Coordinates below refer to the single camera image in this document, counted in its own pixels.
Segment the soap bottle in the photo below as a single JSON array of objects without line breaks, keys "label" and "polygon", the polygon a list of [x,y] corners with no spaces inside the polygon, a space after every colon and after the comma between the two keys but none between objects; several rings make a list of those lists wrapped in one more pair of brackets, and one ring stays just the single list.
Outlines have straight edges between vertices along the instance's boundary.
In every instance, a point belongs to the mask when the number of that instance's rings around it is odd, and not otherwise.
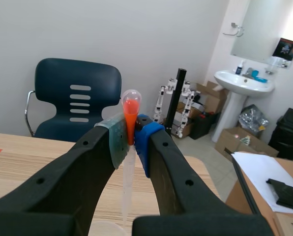
[{"label": "soap bottle", "polygon": [[243,70],[245,62],[246,62],[246,60],[242,60],[241,63],[238,65],[236,72],[235,72],[236,75],[241,74],[241,71]]}]

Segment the metal chair leg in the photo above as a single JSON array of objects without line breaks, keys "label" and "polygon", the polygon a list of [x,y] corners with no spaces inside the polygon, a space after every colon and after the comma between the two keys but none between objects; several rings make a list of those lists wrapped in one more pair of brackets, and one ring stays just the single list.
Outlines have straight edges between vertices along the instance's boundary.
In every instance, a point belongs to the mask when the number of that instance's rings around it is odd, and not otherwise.
[{"label": "metal chair leg", "polygon": [[31,136],[34,137],[34,132],[32,131],[32,129],[31,129],[30,125],[29,125],[29,120],[28,120],[29,98],[30,98],[32,93],[35,93],[35,91],[30,91],[29,94],[28,94],[27,105],[25,106],[24,115],[25,115],[25,122],[26,122],[26,124],[28,126],[29,132],[30,132]]}]

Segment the blue object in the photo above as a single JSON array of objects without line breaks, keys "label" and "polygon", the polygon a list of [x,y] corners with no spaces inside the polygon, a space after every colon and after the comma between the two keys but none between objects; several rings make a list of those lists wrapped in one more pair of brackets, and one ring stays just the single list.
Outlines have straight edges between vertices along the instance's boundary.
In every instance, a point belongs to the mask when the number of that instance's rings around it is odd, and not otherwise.
[{"label": "blue object", "polygon": [[264,79],[264,78],[260,78],[260,77],[256,77],[255,80],[262,82],[262,83],[267,83],[268,80]]},{"label": "blue object", "polygon": [[252,73],[251,73],[251,77],[253,77],[254,79],[259,75],[259,71],[257,70],[254,70]]},{"label": "blue object", "polygon": [[[71,85],[89,86],[90,90],[73,89]],[[49,58],[36,67],[35,91],[38,100],[54,104],[57,112],[39,125],[34,136],[76,142],[103,120],[101,113],[105,107],[118,104],[121,75],[110,65]],[[72,94],[86,97],[76,99],[71,97]],[[85,118],[88,122],[72,122],[70,118]]]},{"label": "blue object", "polygon": [[243,67],[237,67],[235,74],[240,75]]},{"label": "blue object", "polygon": [[146,177],[148,178],[150,178],[149,167],[148,167],[148,164],[149,164],[148,139],[152,134],[162,129],[165,130],[165,127],[163,125],[160,125],[156,122],[152,122],[150,124],[147,124],[146,126],[143,126],[141,131],[135,130],[135,137],[134,137],[135,148],[141,160],[143,169],[146,173]]}]

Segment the floor tile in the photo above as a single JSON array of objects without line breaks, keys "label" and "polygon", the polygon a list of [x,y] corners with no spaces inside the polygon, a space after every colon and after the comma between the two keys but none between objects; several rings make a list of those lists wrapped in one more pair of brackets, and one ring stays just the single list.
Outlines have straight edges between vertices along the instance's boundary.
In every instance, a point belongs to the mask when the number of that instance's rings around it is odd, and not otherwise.
[{"label": "floor tile", "polygon": [[237,176],[232,162],[214,149],[215,143],[212,142],[211,135],[205,135],[197,140],[189,137],[183,139],[173,137],[173,140],[183,155],[193,156],[204,162],[221,199],[225,201]]},{"label": "floor tile", "polygon": [[209,172],[214,185],[217,185],[226,176],[224,173],[220,172],[218,169],[208,163],[205,163],[205,167]]},{"label": "floor tile", "polygon": [[232,180],[237,180],[237,174],[236,174],[236,172],[235,172],[235,170],[232,170],[232,171],[230,171],[227,175],[226,175],[226,177],[229,177],[229,178],[231,178]]}]

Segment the wooden table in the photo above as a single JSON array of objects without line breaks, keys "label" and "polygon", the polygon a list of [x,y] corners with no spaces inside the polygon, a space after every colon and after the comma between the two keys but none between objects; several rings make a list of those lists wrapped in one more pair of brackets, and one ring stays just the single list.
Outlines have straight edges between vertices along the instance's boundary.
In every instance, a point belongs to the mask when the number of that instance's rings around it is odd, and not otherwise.
[{"label": "wooden table", "polygon": [[[35,172],[66,153],[74,143],[0,134],[0,197],[9,193]],[[199,159],[186,157],[188,163],[219,197],[205,165]],[[108,181],[97,204],[93,221],[107,220],[122,226],[122,166]],[[133,182],[132,207],[124,226],[131,235],[132,221],[141,215],[159,214],[154,189],[146,178],[137,157]]]},{"label": "wooden table", "polygon": [[[281,159],[281,158],[275,158],[275,159],[293,177],[293,161],[289,161],[289,160]],[[258,190],[251,183],[250,179],[247,177],[244,171],[242,171],[242,174],[250,190],[250,193],[253,196],[261,212],[261,215],[263,215],[264,218],[266,218],[266,220],[268,221],[270,227],[273,230],[274,235],[279,236],[280,234],[273,220],[274,212],[271,210],[270,206],[266,203],[266,201],[262,198]],[[226,204],[238,210],[239,212],[247,213],[247,214],[252,213],[239,181],[235,183],[228,199],[226,200]],[[284,213],[284,214],[287,216],[293,217],[293,214],[289,214],[289,213]]]}]

